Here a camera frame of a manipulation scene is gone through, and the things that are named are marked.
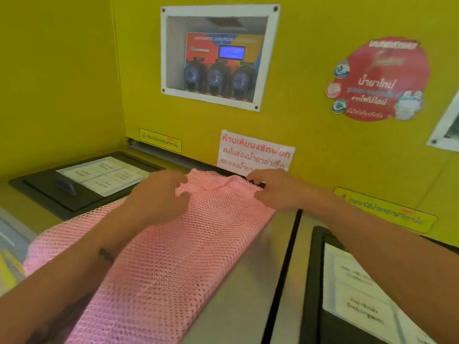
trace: hand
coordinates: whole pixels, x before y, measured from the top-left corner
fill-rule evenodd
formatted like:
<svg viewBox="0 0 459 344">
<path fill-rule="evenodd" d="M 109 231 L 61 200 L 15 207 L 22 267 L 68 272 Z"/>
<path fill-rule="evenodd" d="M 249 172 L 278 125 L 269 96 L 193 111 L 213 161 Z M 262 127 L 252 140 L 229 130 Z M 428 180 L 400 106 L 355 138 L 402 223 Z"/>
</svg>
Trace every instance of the hand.
<svg viewBox="0 0 459 344">
<path fill-rule="evenodd" d="M 119 209 L 124 210 L 124 214 L 129 215 L 141 228 L 168 223 L 183 215 L 188 208 L 190 193 L 175 195 L 175 188 L 187 181 L 187 177 L 180 172 L 152 172 L 135 186 Z"/>
<path fill-rule="evenodd" d="M 329 192 L 307 184 L 283 169 L 254 170 L 246 179 L 255 184 L 266 184 L 264 190 L 255 192 L 255 199 L 275 210 L 305 209 L 316 214 L 315 202 Z"/>
</svg>

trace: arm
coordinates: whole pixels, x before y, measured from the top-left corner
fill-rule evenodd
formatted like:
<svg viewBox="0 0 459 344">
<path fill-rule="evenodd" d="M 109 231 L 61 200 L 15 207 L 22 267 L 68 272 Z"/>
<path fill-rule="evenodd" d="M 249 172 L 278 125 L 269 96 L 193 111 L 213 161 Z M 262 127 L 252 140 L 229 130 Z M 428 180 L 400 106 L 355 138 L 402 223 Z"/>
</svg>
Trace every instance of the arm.
<svg viewBox="0 0 459 344">
<path fill-rule="evenodd" d="M 323 221 L 395 303 L 433 340 L 459 343 L 459 256 L 283 170 L 255 170 L 255 194 L 277 210 Z"/>
<path fill-rule="evenodd" d="M 189 193 L 175 195 L 186 181 L 176 172 L 150 174 L 79 241 L 1 297 L 2 343 L 63 343 L 129 241 L 186 212 Z"/>
</svg>

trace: pink mesh laundry bag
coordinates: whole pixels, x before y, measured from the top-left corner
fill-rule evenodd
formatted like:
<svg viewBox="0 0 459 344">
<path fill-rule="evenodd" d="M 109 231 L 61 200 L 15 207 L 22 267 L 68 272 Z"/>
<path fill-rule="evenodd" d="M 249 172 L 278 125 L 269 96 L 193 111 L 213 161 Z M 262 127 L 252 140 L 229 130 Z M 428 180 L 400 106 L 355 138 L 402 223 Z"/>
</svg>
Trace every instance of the pink mesh laundry bag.
<svg viewBox="0 0 459 344">
<path fill-rule="evenodd" d="M 118 256 L 67 343 L 178 343 L 274 210 L 239 176 L 193 169 L 177 194 L 188 212 L 150 226 Z M 81 238 L 123 200 L 63 222 L 30 246 L 30 275 Z"/>
</svg>

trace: person's right arm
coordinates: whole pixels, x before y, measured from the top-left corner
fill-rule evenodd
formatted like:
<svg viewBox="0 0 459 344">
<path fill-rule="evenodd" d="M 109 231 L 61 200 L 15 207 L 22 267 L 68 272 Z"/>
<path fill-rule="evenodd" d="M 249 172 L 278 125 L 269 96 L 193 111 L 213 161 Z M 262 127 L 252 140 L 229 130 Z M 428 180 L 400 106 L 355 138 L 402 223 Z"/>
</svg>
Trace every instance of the person's right arm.
<svg viewBox="0 0 459 344">
<path fill-rule="evenodd" d="M 276 210 L 304 209 L 325 223 L 360 265 L 438 344 L 459 343 L 459 256 L 280 170 L 247 176 L 255 198 Z"/>
</svg>

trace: circular sticker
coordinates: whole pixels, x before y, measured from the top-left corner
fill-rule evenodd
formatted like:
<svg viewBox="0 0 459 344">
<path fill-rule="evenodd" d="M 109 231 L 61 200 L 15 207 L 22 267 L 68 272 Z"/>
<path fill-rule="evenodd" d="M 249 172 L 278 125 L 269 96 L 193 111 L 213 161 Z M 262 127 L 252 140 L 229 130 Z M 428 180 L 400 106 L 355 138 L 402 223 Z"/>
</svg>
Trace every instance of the circular sticker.
<svg viewBox="0 0 459 344">
<path fill-rule="evenodd" d="M 420 42 L 387 37 L 369 41 L 333 73 L 325 91 L 335 99 L 333 113 L 358 121 L 407 121 L 422 109 L 430 68 Z"/>
</svg>

